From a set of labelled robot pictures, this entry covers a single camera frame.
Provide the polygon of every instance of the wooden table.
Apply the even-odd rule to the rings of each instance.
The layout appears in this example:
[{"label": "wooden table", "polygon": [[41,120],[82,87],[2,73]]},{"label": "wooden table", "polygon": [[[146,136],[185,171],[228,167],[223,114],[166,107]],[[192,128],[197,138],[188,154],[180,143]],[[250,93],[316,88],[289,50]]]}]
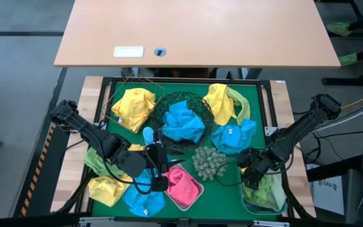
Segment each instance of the wooden table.
[{"label": "wooden table", "polygon": [[[114,57],[142,46],[142,57]],[[158,57],[154,50],[166,49]],[[56,66],[339,67],[312,0],[76,0]]]},{"label": "wooden table", "polygon": [[[90,122],[93,121],[95,115],[102,79],[102,77],[86,77],[79,99],[79,113]],[[294,122],[287,86],[285,81],[271,81],[270,84],[277,122],[279,123],[279,127],[287,127]],[[107,99],[108,90],[106,90],[105,94],[105,99]],[[266,107],[267,122],[271,125],[271,115],[268,108],[267,92],[265,90],[263,90],[263,97]],[[74,144],[79,140],[79,134],[72,134],[68,145]],[[66,152],[51,211],[58,210],[78,186],[81,179],[83,158],[86,154],[86,150],[87,144],[82,143],[68,149]],[[294,156],[293,166],[287,172],[290,188],[307,212],[316,216],[301,151],[295,148]],[[86,210],[87,198],[88,192],[86,191],[84,194],[83,211]]]}]

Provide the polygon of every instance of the orange and black hazard stripe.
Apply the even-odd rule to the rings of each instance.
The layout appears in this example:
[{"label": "orange and black hazard stripe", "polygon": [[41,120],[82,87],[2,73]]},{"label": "orange and black hazard stripe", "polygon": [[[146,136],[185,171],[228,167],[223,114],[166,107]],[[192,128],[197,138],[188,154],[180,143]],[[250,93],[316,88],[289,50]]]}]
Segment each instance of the orange and black hazard stripe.
[{"label": "orange and black hazard stripe", "polygon": [[45,141],[42,154],[40,155],[40,159],[38,160],[38,165],[36,166],[35,174],[33,175],[32,182],[30,182],[28,193],[26,194],[25,197],[25,203],[23,204],[23,207],[20,212],[20,217],[26,216],[26,211],[29,207],[30,200],[32,199],[33,191],[35,190],[38,176],[40,175],[40,171],[42,170],[43,163],[51,142],[51,137],[53,136],[54,133],[54,129],[55,129],[55,124],[51,126],[49,134],[47,135],[47,139]]}]

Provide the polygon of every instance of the blue cloth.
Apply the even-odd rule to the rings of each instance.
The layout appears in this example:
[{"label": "blue cloth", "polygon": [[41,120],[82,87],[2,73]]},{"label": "blue cloth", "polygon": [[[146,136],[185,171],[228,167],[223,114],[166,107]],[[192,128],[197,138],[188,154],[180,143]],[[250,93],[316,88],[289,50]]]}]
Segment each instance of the blue cloth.
[{"label": "blue cloth", "polygon": [[145,127],[142,131],[142,136],[144,136],[145,145],[154,143],[154,130],[152,128]]},{"label": "blue cloth", "polygon": [[243,149],[249,148],[251,138],[257,133],[256,122],[243,119],[242,125],[220,126],[211,135],[215,147],[225,154],[239,154]]},{"label": "blue cloth", "polygon": [[187,109],[187,101],[169,106],[163,116],[162,133],[174,141],[189,139],[197,143],[204,133],[204,123],[193,110]]},{"label": "blue cloth", "polygon": [[[151,171],[145,169],[135,181],[139,183],[151,183],[151,177]],[[142,191],[147,191],[150,188],[150,186],[141,185],[138,185],[138,187]],[[152,217],[164,208],[163,192],[151,192],[148,195],[142,195],[137,191],[135,185],[129,186],[122,196],[122,199],[133,214],[141,217]]]}]

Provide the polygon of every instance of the pink cloth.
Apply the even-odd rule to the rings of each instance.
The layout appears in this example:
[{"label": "pink cloth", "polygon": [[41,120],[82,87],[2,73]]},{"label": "pink cloth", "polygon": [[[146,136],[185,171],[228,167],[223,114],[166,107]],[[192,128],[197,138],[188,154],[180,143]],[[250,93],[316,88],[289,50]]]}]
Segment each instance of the pink cloth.
[{"label": "pink cloth", "polygon": [[193,177],[185,170],[173,167],[164,175],[169,179],[169,187],[166,193],[176,203],[189,206],[199,196],[197,184],[194,182]]}]

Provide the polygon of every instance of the floor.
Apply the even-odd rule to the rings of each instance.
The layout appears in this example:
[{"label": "floor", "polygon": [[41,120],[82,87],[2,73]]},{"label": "floor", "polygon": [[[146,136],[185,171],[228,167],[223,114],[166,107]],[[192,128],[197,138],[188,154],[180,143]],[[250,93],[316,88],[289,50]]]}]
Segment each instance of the floor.
[{"label": "floor", "polygon": [[[73,2],[0,0],[0,30],[63,31]],[[363,1],[356,2],[363,13]],[[319,3],[318,10],[325,23],[356,20],[349,5]],[[0,148],[0,218],[11,215],[21,189],[20,182],[27,170],[32,146],[59,74],[53,61],[60,41],[60,37],[0,37],[0,140],[4,141],[4,146]],[[337,55],[363,50],[363,38],[333,38],[331,41]],[[218,77],[224,78],[229,70],[235,71],[219,70]],[[70,69],[60,100],[78,100],[85,76],[118,76],[119,71],[116,68]],[[363,98],[363,88],[321,84],[324,77],[354,78],[362,73],[363,61],[341,69],[265,69],[260,79],[286,80],[293,110],[303,112],[309,108],[311,97],[317,93],[328,93],[343,104]],[[360,103],[346,109],[345,113],[362,105]],[[361,130],[363,117],[321,134]],[[361,135],[333,137],[331,141],[343,158],[362,152]],[[322,143],[319,162],[338,161],[340,158],[331,147],[325,141]],[[316,141],[308,136],[301,145],[307,153],[316,147]]]}]

